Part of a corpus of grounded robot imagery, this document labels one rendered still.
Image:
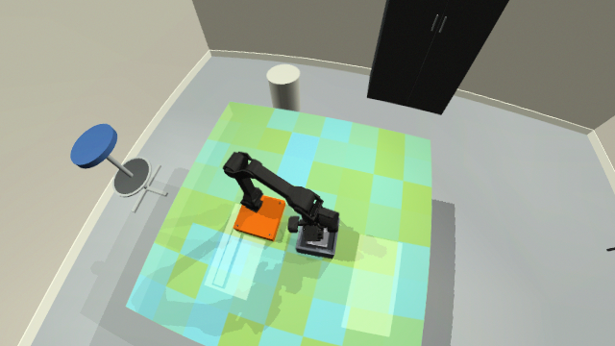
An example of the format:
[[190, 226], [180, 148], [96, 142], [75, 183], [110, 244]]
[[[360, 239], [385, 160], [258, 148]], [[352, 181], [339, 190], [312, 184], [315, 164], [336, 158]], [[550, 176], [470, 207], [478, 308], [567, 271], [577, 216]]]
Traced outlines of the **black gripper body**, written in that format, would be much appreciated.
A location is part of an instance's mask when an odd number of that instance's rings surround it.
[[[299, 218], [300, 218], [299, 216], [289, 216], [288, 223], [287, 223], [287, 230], [290, 233], [298, 233], [298, 226], [303, 226], [303, 229], [304, 229], [304, 225], [310, 225], [310, 226], [317, 225], [315, 220], [311, 222], [307, 222], [304, 219], [300, 219], [299, 221]], [[324, 228], [327, 228], [327, 227], [320, 224], [320, 229], [323, 230]], [[333, 229], [328, 227], [328, 232], [329, 233], [338, 232], [338, 220]]]

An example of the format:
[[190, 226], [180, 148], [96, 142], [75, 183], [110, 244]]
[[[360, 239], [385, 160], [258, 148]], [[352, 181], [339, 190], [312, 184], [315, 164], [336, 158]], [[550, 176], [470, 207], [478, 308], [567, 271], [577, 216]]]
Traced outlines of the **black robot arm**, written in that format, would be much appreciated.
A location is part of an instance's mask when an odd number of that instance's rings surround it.
[[[248, 163], [248, 160], [251, 161]], [[262, 163], [252, 159], [246, 152], [233, 152], [232, 156], [223, 165], [226, 175], [236, 179], [237, 183], [244, 192], [241, 204], [247, 209], [258, 212], [262, 206], [260, 199], [264, 195], [259, 187], [254, 187], [251, 179], [256, 179], [266, 187], [281, 195], [286, 203], [300, 214], [307, 221], [316, 221], [317, 225], [304, 225], [305, 241], [321, 241], [324, 232], [320, 229], [320, 224], [329, 228], [334, 228], [339, 211], [323, 208], [324, 201], [315, 192], [302, 186], [294, 186], [268, 170]], [[314, 201], [316, 200], [315, 204]]]

